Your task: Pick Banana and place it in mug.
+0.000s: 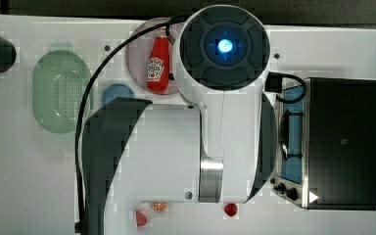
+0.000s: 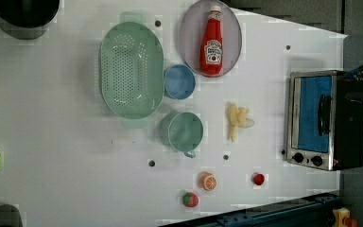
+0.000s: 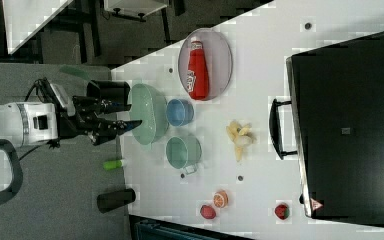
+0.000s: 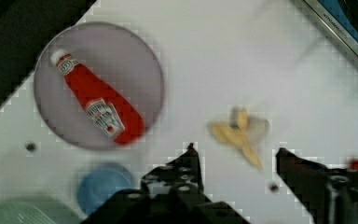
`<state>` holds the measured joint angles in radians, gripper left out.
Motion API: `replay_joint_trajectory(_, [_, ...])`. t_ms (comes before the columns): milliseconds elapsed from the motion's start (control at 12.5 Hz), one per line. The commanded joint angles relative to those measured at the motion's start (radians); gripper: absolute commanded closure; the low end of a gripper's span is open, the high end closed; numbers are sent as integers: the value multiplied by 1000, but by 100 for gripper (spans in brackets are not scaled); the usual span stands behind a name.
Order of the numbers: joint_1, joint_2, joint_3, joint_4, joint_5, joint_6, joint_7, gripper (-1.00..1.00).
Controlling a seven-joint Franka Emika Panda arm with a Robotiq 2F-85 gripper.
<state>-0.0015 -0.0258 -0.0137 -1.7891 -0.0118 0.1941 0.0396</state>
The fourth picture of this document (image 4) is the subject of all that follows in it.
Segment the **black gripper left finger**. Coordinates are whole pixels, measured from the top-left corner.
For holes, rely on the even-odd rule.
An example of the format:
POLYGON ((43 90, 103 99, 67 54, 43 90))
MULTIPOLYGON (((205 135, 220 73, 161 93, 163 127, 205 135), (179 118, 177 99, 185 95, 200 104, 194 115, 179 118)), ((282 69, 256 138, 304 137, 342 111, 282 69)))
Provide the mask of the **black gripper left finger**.
POLYGON ((249 224, 225 202, 204 194, 200 157, 193 144, 185 153, 145 174, 138 189, 123 189, 83 224, 249 224))

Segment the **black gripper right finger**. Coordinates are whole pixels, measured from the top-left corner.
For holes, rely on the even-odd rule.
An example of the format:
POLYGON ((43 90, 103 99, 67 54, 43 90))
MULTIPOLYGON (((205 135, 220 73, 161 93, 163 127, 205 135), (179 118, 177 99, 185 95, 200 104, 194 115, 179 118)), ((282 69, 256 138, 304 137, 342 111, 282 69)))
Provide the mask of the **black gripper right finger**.
POLYGON ((314 224, 358 224, 358 170, 330 169, 282 147, 276 154, 276 172, 314 224))

